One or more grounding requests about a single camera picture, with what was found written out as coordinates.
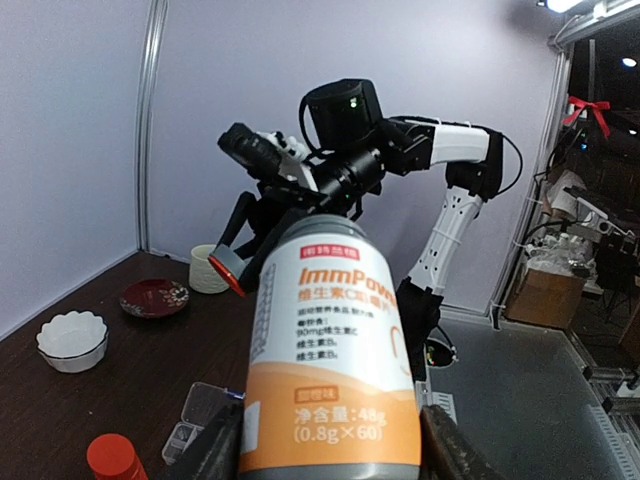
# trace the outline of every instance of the red logo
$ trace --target red logo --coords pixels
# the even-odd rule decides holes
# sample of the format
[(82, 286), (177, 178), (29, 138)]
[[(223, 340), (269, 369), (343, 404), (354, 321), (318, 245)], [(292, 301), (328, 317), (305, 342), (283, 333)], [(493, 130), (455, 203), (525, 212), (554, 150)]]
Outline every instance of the red logo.
[(340, 257), (360, 260), (360, 252), (357, 248), (342, 245), (309, 245), (300, 249), (300, 258), (313, 257)]

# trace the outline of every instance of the dark red dish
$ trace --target dark red dish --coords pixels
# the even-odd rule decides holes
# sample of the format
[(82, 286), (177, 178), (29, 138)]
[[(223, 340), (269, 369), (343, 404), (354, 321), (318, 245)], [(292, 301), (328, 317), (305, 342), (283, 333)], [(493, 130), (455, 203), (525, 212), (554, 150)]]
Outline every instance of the dark red dish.
[(140, 318), (168, 317), (182, 310), (188, 302), (189, 290), (166, 278), (135, 283), (120, 297), (122, 309)]

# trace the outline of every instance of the orange label section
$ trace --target orange label section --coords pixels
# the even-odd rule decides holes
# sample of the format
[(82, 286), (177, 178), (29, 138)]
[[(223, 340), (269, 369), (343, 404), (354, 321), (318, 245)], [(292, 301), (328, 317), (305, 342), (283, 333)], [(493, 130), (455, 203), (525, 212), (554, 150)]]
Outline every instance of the orange label section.
[(241, 456), (241, 472), (348, 463), (420, 465), (420, 424), (411, 390), (383, 392), (322, 368), (261, 363), (249, 372), (245, 405), (253, 416), (244, 432), (252, 450)]

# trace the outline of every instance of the scalloped bowl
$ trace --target scalloped bowl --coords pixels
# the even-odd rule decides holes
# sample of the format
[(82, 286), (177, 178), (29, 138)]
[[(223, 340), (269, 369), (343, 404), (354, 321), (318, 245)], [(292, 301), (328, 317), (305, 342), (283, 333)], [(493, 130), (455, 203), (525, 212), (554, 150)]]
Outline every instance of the scalloped bowl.
[(53, 368), (79, 373), (94, 367), (107, 351), (109, 329), (92, 312), (56, 315), (36, 335), (38, 352)]

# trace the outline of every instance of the white wall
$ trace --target white wall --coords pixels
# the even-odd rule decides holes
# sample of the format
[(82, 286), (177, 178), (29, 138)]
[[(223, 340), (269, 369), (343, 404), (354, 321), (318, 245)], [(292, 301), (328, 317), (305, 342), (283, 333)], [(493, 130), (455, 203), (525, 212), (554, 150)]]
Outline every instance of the white wall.
[(0, 337), (136, 248), (146, 0), (0, 9)]
[[(151, 240), (187, 258), (217, 240), (254, 183), (216, 146), (234, 121), (298, 134), (312, 88), (374, 81), (386, 116), (470, 120), (507, 133), (531, 176), (548, 106), (557, 18), (523, 0), (171, 0), (155, 98)], [(506, 157), (505, 182), (517, 170)], [(502, 269), (527, 182), (491, 202), (455, 258), (446, 302), (484, 311)], [(436, 220), (444, 169), (387, 177), (360, 223), (408, 272)]]

